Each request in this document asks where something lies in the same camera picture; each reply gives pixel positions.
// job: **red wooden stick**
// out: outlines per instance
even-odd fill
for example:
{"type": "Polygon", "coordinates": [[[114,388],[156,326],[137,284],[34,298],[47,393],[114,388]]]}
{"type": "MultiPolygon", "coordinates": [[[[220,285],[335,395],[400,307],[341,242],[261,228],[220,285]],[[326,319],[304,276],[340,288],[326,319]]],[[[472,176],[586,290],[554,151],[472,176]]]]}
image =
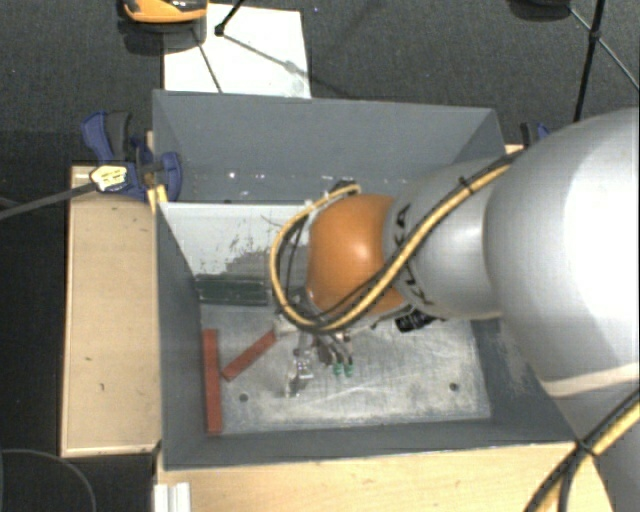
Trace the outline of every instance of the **red wooden stick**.
{"type": "Polygon", "coordinates": [[[207,409],[207,434],[222,432],[222,401],[220,399],[220,373],[218,371],[218,331],[202,331],[204,383],[207,409]]]}
{"type": "Polygon", "coordinates": [[[271,348],[275,342],[278,341],[273,331],[267,332],[262,338],[251,345],[242,354],[231,361],[223,370],[222,376],[229,382],[235,379],[249,366],[251,366],[256,359],[264,354],[269,348],[271,348]]]}

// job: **black floor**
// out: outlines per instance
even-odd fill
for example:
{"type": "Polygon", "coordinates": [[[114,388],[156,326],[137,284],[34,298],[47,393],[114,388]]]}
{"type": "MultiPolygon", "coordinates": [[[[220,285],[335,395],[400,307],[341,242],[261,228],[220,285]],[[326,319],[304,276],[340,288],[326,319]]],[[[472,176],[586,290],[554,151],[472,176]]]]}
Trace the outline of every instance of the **black floor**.
{"type": "MultiPolygon", "coordinates": [[[[522,121],[551,130],[571,122],[587,47],[587,34],[572,17],[519,18],[523,1],[247,5],[302,10],[313,96],[492,107],[505,140],[519,142],[522,121]]],[[[28,201],[64,189],[72,161],[91,157],[78,131],[87,114],[127,110],[134,131],[151,127],[160,44],[119,29],[116,0],[2,4],[0,197],[28,201]]],[[[572,5],[590,19],[595,0],[572,5]]],[[[602,32],[637,79],[640,3],[608,2],[602,32]]],[[[599,49],[584,116],[637,105],[638,93],[599,49]]],[[[54,454],[65,208],[1,222],[0,261],[0,446],[54,454]]],[[[98,510],[150,510],[150,457],[86,460],[79,467],[98,510]]],[[[6,455],[3,510],[90,510],[69,471],[30,455],[6,455]]]]}

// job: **gray bin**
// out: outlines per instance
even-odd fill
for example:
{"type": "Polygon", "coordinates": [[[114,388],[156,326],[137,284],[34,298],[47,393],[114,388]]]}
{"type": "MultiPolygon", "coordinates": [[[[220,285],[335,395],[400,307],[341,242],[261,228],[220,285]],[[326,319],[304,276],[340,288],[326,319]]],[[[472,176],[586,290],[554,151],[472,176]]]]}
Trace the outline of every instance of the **gray bin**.
{"type": "Polygon", "coordinates": [[[206,434],[202,329],[219,330],[224,364],[270,328],[273,307],[202,304],[195,275],[267,281],[274,226],[339,178],[395,195],[442,166],[499,156],[494,112],[157,91],[154,138],[185,170],[181,202],[163,205],[157,222],[167,469],[571,439],[499,321],[437,322],[411,335],[383,325],[354,340],[360,373],[336,383],[318,368],[315,387],[293,401],[278,394],[295,346],[283,339],[222,382],[225,431],[206,434]]]}

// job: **green component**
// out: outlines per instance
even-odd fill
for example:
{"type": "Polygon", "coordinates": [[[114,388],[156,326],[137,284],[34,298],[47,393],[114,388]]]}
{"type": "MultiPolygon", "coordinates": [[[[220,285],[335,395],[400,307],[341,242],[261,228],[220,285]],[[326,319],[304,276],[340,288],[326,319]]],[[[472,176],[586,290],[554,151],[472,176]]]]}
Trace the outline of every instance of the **green component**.
{"type": "Polygon", "coordinates": [[[235,306],[267,306],[265,280],[244,274],[198,274],[195,286],[200,302],[235,306]]]}

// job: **wooden table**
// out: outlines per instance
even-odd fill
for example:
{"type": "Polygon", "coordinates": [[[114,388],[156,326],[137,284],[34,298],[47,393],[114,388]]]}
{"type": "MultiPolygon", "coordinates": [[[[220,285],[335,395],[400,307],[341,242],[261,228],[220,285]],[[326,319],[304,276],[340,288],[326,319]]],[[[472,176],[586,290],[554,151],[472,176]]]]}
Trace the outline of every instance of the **wooden table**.
{"type": "MultiPolygon", "coordinates": [[[[73,186],[88,168],[73,169],[73,186]]],[[[92,193],[72,201],[61,452],[151,452],[160,436],[157,291],[148,206],[92,193]]],[[[569,443],[345,461],[165,472],[205,511],[520,511],[569,443]]],[[[607,512],[592,464],[573,512],[607,512]]]]}

